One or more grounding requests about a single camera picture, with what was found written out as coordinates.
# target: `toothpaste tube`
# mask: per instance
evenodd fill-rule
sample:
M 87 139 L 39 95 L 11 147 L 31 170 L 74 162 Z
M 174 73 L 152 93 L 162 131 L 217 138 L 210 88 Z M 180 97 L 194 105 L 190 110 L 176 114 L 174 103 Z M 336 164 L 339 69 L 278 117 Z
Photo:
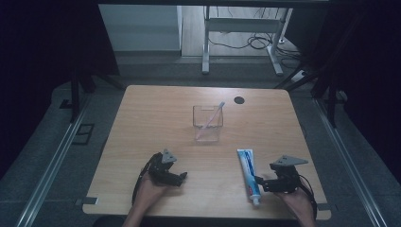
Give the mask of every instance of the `toothpaste tube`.
M 254 179 L 253 150 L 238 149 L 237 153 L 239 160 L 241 161 L 242 170 L 244 171 L 245 183 L 247 185 L 250 200 L 253 201 L 253 205 L 259 205 L 260 191 L 259 186 Z

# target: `metal stand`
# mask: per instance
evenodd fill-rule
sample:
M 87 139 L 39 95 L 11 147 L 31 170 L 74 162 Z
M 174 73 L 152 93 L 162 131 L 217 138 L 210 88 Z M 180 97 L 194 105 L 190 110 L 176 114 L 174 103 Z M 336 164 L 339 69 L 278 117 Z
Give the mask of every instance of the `metal stand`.
M 242 19 L 242 18 L 210 18 L 210 7 L 206 7 L 206 18 L 204 20 L 204 45 L 202 55 L 201 71 L 203 74 L 209 73 L 209 32 L 258 32 L 274 33 L 272 45 L 268 46 L 267 51 L 273 64 L 277 76 L 283 76 L 283 70 L 275 56 L 275 51 L 283 32 L 288 9 L 285 9 L 280 20 L 275 19 Z

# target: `metal rail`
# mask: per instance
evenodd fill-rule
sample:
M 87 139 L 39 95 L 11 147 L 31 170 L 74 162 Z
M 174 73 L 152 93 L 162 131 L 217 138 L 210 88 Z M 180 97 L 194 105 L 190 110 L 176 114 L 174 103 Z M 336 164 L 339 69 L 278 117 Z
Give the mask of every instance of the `metal rail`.
M 86 109 L 90 102 L 91 95 L 87 95 L 83 98 L 83 106 L 77 117 L 77 119 L 70 123 L 67 132 L 59 144 L 59 147 L 56 150 L 52 160 L 50 161 L 44 175 L 39 180 L 36 185 L 35 190 L 30 196 L 29 200 L 26 203 L 26 207 L 22 212 L 21 216 L 18 219 L 18 222 L 15 226 L 17 227 L 25 227 L 31 226 L 36 216 L 38 215 L 39 210 L 44 203 L 44 198 L 47 195 L 54 179 L 56 178 L 57 173 L 61 167 L 62 161 L 64 160 L 65 154 L 67 153 L 70 145 L 74 139 L 74 136 L 79 128 L 79 124 L 82 121 L 83 116 L 85 115 Z
M 372 221 L 372 224 L 376 227 L 387 226 L 386 221 L 381 215 L 380 209 L 375 202 L 371 191 L 361 178 L 359 171 L 357 170 L 357 167 L 355 166 L 355 163 L 348 152 L 347 147 L 342 142 L 338 131 L 332 127 L 329 120 L 327 119 L 324 106 L 317 99 L 314 99 L 314 102 L 319 109 L 322 122 L 324 123 L 324 126 L 326 127 L 331 139 L 333 140 L 336 151 L 338 152 L 340 159 L 344 163 L 344 167 L 348 172 L 351 182 L 353 183 L 354 188 L 356 189 L 357 194 L 359 195 L 359 198 L 366 209 L 366 213 Z

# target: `black cable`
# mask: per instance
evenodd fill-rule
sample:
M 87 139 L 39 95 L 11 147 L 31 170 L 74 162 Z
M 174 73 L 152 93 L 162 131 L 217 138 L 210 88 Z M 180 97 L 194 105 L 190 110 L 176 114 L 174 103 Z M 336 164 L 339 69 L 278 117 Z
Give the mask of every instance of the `black cable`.
M 275 15 L 274 19 L 277 19 L 278 10 L 280 10 L 280 8 L 277 8 L 276 15 Z
M 256 11 L 256 13 L 253 15 L 253 18 L 256 17 L 257 12 L 260 11 L 261 9 L 262 9 L 262 8 L 259 8 L 259 9 Z
M 271 8 L 269 8 L 269 11 L 268 11 L 268 19 L 270 17 L 270 12 L 271 12 Z
M 272 44 L 272 39 L 273 39 L 272 36 L 269 33 L 266 33 L 266 35 L 269 37 L 270 43 Z M 281 56 L 290 57 L 295 60 L 299 60 L 301 58 L 300 54 L 293 54 L 293 53 L 300 53 L 297 50 L 286 50 L 286 49 L 280 48 L 279 46 L 277 46 L 276 48 L 277 48 L 278 53 Z
M 316 200 L 315 200 L 315 193 L 313 193 L 312 186 L 310 185 L 310 182 L 307 180 L 307 178 L 302 175 L 299 175 L 299 176 L 302 177 L 304 180 L 306 180 L 307 184 L 309 185 L 309 188 L 307 188 L 306 186 L 304 186 L 303 183 L 301 183 L 301 185 L 299 185 L 299 187 L 301 189 L 303 189 L 304 192 L 308 195 L 309 201 L 312 204 L 313 217 L 316 219 L 316 216 L 318 216 L 318 204 L 316 203 Z
M 288 66 L 286 63 L 284 63 L 285 60 L 293 60 L 293 61 L 294 61 L 295 59 L 281 59 L 281 60 L 280 60 L 280 64 L 283 65 L 283 66 L 286 67 L 286 68 L 289 68 L 289 69 L 296 69 L 296 68 L 297 68 L 296 66 L 295 66 L 295 67 Z
M 230 12 L 230 7 L 227 7 L 228 13 L 230 13 L 231 17 L 234 17 L 233 14 Z
M 156 154 L 153 154 L 153 156 L 151 156 L 150 160 L 145 164 L 145 167 L 139 173 L 138 180 L 136 180 L 135 187 L 133 188 L 132 199 L 131 199 L 132 205 L 135 202 L 136 194 L 138 194 L 138 190 L 139 190 L 139 186 L 141 185 L 142 178 L 144 177 L 145 173 L 148 171 L 151 161 L 153 161 L 153 159 L 155 159 L 155 158 L 156 158 Z
M 243 45 L 243 46 L 231 46 L 228 44 L 219 44 L 219 43 L 215 43 L 215 42 L 211 41 L 210 39 L 209 39 L 209 42 L 212 44 L 222 45 L 222 46 L 226 46 L 226 47 L 233 48 L 233 49 L 242 49 L 247 46 L 250 46 L 253 49 L 265 49 L 269 44 L 271 44 L 271 41 L 269 41 L 267 38 L 264 38 L 261 36 L 256 36 L 256 33 L 254 33 L 252 37 L 248 38 L 247 44 Z M 257 47 L 253 44 L 253 42 L 260 42 L 261 44 L 263 44 L 263 46 Z
M 263 16 L 265 15 L 265 11 L 266 11 L 266 8 L 263 8 L 263 12 L 262 12 L 262 15 L 260 16 L 260 18 L 263 18 Z

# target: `metal bar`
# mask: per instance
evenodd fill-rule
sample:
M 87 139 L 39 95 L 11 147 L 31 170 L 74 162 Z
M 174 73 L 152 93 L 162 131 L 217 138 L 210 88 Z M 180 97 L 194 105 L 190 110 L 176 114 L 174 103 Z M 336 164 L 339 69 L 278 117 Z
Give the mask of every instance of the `metal bar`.
M 344 163 L 344 167 L 348 172 L 351 182 L 353 183 L 354 188 L 356 189 L 357 194 L 359 195 L 359 198 L 362 201 L 362 204 L 372 221 L 372 224 L 376 227 L 387 226 L 386 221 L 381 215 L 379 207 L 377 206 L 377 203 L 375 202 L 371 191 L 361 178 L 359 171 L 357 170 L 357 167 L 355 166 L 355 163 L 350 156 L 347 147 L 342 142 L 338 131 L 336 130 L 336 128 L 332 127 L 329 120 L 325 116 L 324 106 L 316 98 L 314 99 L 314 102 L 320 112 L 322 122 L 324 123 L 324 126 L 326 127 L 331 139 L 334 142 L 336 151 L 338 152 L 342 162 Z
M 299 8 L 299 9 L 344 9 L 355 8 L 363 1 L 344 0 L 97 0 L 105 5 L 167 5 L 167 6 L 218 6 L 218 7 L 248 7 L 248 8 Z
M 34 189 L 32 195 L 26 203 L 26 207 L 22 212 L 21 216 L 18 219 L 18 222 L 15 226 L 31 226 L 36 216 L 38 215 L 39 210 L 44 203 L 44 198 L 47 195 L 59 169 L 61 167 L 62 161 L 64 160 L 65 154 L 67 153 L 70 145 L 73 141 L 74 135 L 78 130 L 79 124 L 82 121 L 83 116 L 85 115 L 86 109 L 90 102 L 91 95 L 85 96 L 83 100 L 82 110 L 79 113 L 75 122 L 70 123 L 67 132 L 61 140 L 59 147 L 56 150 L 52 160 L 50 161 L 45 173 L 42 178 L 39 180 L 36 188 Z
M 273 65 L 274 71 L 277 76 L 281 77 L 284 75 L 283 69 L 281 68 L 280 62 L 277 60 L 275 52 L 277 50 L 278 42 L 281 38 L 281 33 L 283 33 L 284 25 L 286 24 L 286 19 L 288 15 L 288 9 L 284 9 L 283 14 L 280 17 L 280 22 L 278 24 L 277 30 L 274 32 L 274 37 L 271 46 L 267 47 L 267 51 Z
M 275 33 L 278 20 L 250 18 L 210 18 L 209 31 Z

